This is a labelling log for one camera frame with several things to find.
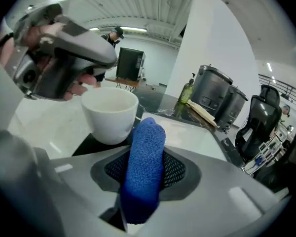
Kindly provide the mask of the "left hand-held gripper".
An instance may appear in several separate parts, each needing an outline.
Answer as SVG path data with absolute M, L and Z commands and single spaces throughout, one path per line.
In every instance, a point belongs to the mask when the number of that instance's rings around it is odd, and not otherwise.
M 25 95 L 63 100 L 72 83 L 92 66 L 110 69 L 117 61 L 114 48 L 95 32 L 65 16 L 68 3 L 43 3 L 28 10 L 10 37 L 15 48 L 5 71 Z M 52 24 L 39 36 L 39 47 L 24 42 L 34 26 Z

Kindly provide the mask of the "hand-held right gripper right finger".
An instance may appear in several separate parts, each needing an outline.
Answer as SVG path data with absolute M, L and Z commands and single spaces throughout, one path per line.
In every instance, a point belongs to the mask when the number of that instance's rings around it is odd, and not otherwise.
M 73 158 L 39 151 L 41 179 L 59 212 L 65 237 L 126 237 L 118 215 L 119 183 L 105 166 L 129 152 L 119 147 Z M 185 166 L 184 178 L 160 192 L 160 204 L 138 237 L 258 237 L 280 214 L 268 188 L 234 165 L 191 151 L 165 152 Z

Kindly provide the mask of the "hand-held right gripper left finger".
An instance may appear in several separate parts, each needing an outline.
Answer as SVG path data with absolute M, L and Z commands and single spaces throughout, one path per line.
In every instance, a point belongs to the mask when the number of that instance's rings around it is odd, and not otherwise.
M 0 64 L 0 236 L 62 237 L 62 221 L 34 149 L 7 130 L 22 98 Z

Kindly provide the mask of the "person's left hand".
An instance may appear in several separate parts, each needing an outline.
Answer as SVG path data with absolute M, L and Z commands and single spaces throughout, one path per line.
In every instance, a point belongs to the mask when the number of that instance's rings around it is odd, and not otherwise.
M 92 75 L 83 74 L 69 86 L 63 99 L 68 101 L 71 100 L 74 95 L 81 96 L 88 90 L 83 84 L 94 86 L 96 83 L 97 81 Z

